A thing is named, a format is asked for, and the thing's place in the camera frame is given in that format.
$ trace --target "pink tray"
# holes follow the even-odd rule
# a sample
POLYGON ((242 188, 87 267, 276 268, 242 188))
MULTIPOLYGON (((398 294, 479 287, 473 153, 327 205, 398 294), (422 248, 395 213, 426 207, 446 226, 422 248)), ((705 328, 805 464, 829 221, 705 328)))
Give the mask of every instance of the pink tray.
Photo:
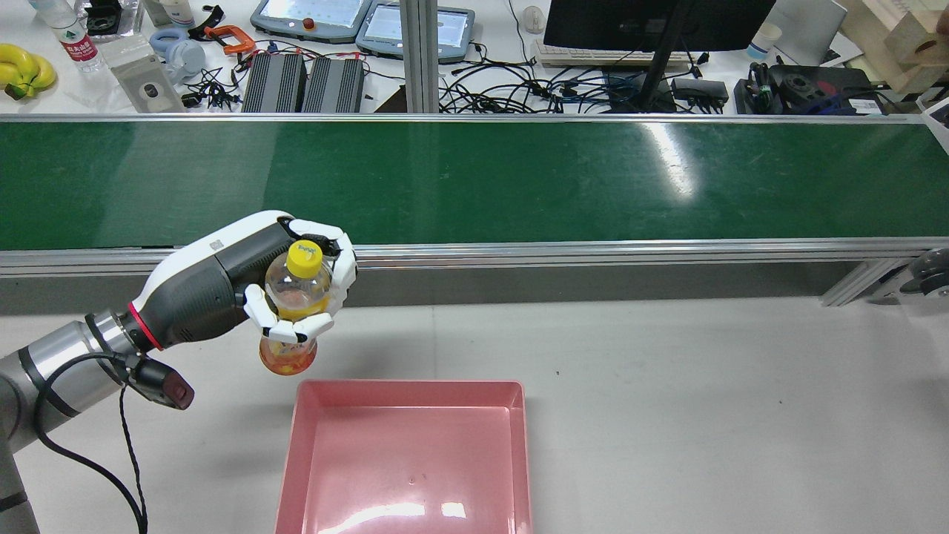
POLYGON ((277 534, 530 534, 518 382, 300 384, 277 534))

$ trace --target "computer mouse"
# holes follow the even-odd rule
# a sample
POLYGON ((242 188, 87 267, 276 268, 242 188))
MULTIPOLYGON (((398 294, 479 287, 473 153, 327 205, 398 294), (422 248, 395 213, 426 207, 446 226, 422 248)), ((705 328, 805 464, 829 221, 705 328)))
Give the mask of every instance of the computer mouse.
POLYGON ((521 13, 521 28, 528 33, 543 33, 547 26, 547 17, 537 6, 527 6, 521 13))

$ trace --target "banana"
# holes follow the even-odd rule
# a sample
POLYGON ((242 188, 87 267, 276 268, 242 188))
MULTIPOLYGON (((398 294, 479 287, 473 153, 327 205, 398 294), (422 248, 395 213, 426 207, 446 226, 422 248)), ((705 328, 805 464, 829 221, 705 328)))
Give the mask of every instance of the banana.
POLYGON ((37 91, 49 88, 56 82, 56 70, 53 69, 53 65, 49 63, 47 58, 36 54, 30 54, 30 56, 33 57, 33 61, 36 62, 40 70, 36 74, 36 78, 33 78, 33 81, 29 84, 37 91))
POLYGON ((7 84, 22 84, 23 76, 20 75, 20 71, 16 69, 16 66, 13 63, 0 63, 0 89, 3 89, 7 84))
POLYGON ((31 82, 40 72, 40 66, 29 52, 10 43, 0 43, 0 62, 13 63, 26 82, 31 82))

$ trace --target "water bottle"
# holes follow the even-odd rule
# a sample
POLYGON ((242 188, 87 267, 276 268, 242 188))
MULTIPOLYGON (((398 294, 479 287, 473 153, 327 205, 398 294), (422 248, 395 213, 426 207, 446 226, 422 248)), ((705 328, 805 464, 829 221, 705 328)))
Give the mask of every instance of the water bottle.
MULTIPOLYGON (((277 307, 280 318, 296 321, 326 310, 332 278, 332 269, 324 262, 319 245, 301 239, 270 264, 264 277, 264 291, 277 307)), ((277 374, 301 372, 315 358, 315 337, 303 343, 260 338, 260 361, 277 374)))
POLYGON ((66 53, 82 72, 92 72, 102 68, 102 56, 89 40, 83 25, 79 23, 76 11, 66 0, 29 0, 40 18, 53 30, 66 53))

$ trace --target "wooden block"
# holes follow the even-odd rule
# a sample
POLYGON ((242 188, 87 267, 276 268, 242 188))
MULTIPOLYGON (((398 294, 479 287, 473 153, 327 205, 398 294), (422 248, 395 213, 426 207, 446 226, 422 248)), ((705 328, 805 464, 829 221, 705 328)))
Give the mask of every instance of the wooden block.
POLYGON ((939 80, 946 67, 901 65, 885 43, 895 27, 889 28, 865 1, 838 0, 847 8, 847 17, 841 26, 844 34, 864 51, 866 60, 894 91, 902 94, 924 92, 939 80))
POLYGON ((949 42, 936 34, 941 11, 908 12, 884 39, 899 63, 949 67, 949 42))

